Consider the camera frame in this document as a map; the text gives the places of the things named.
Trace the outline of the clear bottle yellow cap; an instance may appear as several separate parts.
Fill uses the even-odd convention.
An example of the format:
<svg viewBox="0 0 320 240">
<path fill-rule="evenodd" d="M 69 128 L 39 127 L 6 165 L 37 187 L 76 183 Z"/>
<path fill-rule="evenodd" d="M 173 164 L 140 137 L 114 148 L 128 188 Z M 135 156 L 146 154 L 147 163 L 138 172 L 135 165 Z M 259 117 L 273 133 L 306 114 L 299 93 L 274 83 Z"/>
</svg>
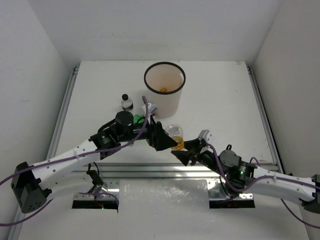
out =
<svg viewBox="0 0 320 240">
<path fill-rule="evenodd" d="M 177 142 L 177 145 L 172 147 L 172 150 L 179 151 L 184 148 L 184 132 L 179 124 L 171 124 L 165 128 L 169 137 Z"/>
</svg>

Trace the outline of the orange bottle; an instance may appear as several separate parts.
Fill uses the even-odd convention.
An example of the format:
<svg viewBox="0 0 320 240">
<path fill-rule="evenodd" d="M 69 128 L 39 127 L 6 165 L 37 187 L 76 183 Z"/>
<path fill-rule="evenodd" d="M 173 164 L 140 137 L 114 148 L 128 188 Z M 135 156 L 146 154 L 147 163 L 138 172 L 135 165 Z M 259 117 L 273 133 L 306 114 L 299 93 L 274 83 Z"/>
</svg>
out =
<svg viewBox="0 0 320 240">
<path fill-rule="evenodd" d="M 162 87 L 160 90 L 159 90 L 161 93 L 167 93 L 168 92 L 168 89 L 166 87 Z"/>
</svg>

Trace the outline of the small clear bottle black cap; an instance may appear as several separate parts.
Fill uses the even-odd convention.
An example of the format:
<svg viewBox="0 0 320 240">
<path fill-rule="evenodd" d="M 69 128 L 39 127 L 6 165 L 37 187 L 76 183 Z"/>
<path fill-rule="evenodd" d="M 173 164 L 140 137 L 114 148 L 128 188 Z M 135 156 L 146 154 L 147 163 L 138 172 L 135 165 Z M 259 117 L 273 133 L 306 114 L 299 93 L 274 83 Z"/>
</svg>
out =
<svg viewBox="0 0 320 240">
<path fill-rule="evenodd" d="M 134 108 L 133 101 L 127 94 L 121 96 L 121 108 L 124 111 L 131 111 Z"/>
</svg>

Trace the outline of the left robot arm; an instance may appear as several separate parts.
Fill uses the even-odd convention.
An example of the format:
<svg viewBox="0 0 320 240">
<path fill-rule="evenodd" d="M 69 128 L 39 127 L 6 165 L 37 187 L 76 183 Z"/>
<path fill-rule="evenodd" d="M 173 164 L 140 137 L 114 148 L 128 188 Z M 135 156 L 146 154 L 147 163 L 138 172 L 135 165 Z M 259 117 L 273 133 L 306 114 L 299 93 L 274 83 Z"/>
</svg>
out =
<svg viewBox="0 0 320 240">
<path fill-rule="evenodd" d="M 156 151 L 175 147 L 177 143 L 165 132 L 161 122 L 146 117 L 143 123 L 134 122 L 128 111 L 120 111 L 96 134 L 75 148 L 49 160 L 16 166 L 11 189 L 20 210 L 29 214 L 66 191 L 62 178 L 81 167 L 104 160 L 138 140 L 147 141 Z"/>
</svg>

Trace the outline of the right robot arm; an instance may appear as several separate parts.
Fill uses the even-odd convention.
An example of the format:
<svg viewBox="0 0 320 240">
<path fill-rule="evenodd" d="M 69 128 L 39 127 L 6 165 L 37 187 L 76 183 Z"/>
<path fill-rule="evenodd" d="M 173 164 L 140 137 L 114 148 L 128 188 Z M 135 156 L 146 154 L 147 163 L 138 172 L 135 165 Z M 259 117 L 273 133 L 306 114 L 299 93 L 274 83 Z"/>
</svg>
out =
<svg viewBox="0 0 320 240">
<path fill-rule="evenodd" d="M 240 194 L 258 194 L 287 200 L 304 210 L 320 212 L 320 176 L 296 177 L 262 168 L 243 161 L 232 151 L 231 145 L 217 154 L 215 148 L 201 139 L 185 143 L 185 150 L 171 153 L 185 166 L 196 163 L 208 168 L 224 179 L 224 194 L 236 198 Z"/>
</svg>

